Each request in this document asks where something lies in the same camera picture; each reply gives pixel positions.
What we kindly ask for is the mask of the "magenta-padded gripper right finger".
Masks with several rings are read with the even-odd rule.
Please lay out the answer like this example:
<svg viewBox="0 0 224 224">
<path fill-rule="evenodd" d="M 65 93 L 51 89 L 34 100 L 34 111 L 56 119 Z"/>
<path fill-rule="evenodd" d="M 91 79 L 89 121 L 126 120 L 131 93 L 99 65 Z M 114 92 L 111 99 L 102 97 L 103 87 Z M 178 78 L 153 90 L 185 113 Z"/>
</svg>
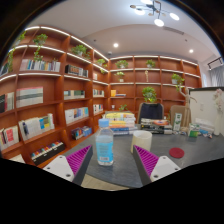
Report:
<svg viewBox="0 0 224 224">
<path fill-rule="evenodd" d="M 143 185 L 157 181 L 180 170 L 180 167 L 167 156 L 158 157 L 137 145 L 133 146 L 133 157 Z"/>
</svg>

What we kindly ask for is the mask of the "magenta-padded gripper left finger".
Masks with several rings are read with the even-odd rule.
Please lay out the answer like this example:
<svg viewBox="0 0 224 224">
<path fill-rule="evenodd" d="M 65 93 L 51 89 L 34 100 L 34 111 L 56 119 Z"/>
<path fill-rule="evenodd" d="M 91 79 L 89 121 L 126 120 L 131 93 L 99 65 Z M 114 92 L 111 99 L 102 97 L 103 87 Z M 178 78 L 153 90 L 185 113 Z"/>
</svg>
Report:
<svg viewBox="0 0 224 224">
<path fill-rule="evenodd" d="M 92 155 L 93 148 L 89 145 L 68 156 L 57 156 L 44 167 L 44 170 L 76 185 L 81 185 Z"/>
</svg>

